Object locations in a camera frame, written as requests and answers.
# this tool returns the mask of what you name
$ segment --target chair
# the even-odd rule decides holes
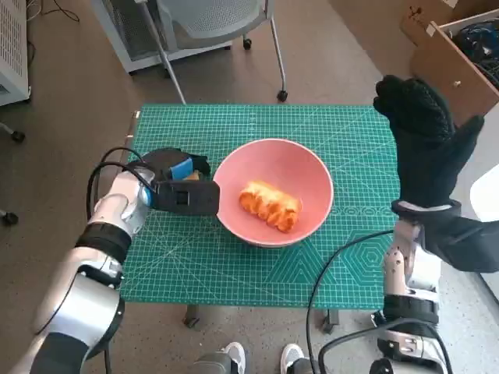
[[[147,0],[135,0],[141,7],[149,31],[156,42],[163,66],[175,85],[182,103],[186,103],[167,51],[204,48],[242,36],[243,47],[251,49],[248,32],[270,20],[275,51],[281,71],[282,87],[277,98],[286,101],[286,78],[281,49],[274,21],[274,0],[157,0],[161,20],[160,30],[147,5]]]

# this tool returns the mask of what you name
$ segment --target white shoe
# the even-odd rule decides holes
[[[288,367],[299,358],[305,358],[302,348],[296,344],[288,344],[282,350],[281,355],[281,374],[286,374]]]
[[[242,345],[237,341],[233,341],[222,350],[237,364],[238,373],[244,374],[246,370],[246,354]]]

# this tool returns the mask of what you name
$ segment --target table leg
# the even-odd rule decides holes
[[[187,306],[186,315],[183,323],[186,327],[193,329],[200,321],[200,306],[191,305]]]
[[[373,321],[374,327],[381,326],[387,322],[380,310],[371,314],[371,321]]]
[[[322,322],[322,332],[331,334],[335,326],[340,324],[340,316],[337,309],[326,309]]]

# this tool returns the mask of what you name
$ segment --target bread roll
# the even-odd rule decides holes
[[[249,182],[239,195],[239,203],[247,212],[283,232],[295,226],[302,210],[298,199],[262,181]]]

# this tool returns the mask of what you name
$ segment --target caster wheel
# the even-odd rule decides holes
[[[242,41],[242,46],[244,47],[244,49],[246,49],[247,51],[249,51],[251,49],[251,44],[252,44],[252,41],[251,39],[245,39]]]
[[[280,90],[278,93],[278,100],[284,103],[288,99],[288,91]]]
[[[2,217],[2,222],[5,226],[13,226],[19,222],[19,218],[14,213],[6,213]]]
[[[12,140],[14,140],[16,143],[22,143],[24,139],[26,138],[26,135],[24,135],[24,132],[21,131],[15,131],[13,132],[10,137]]]

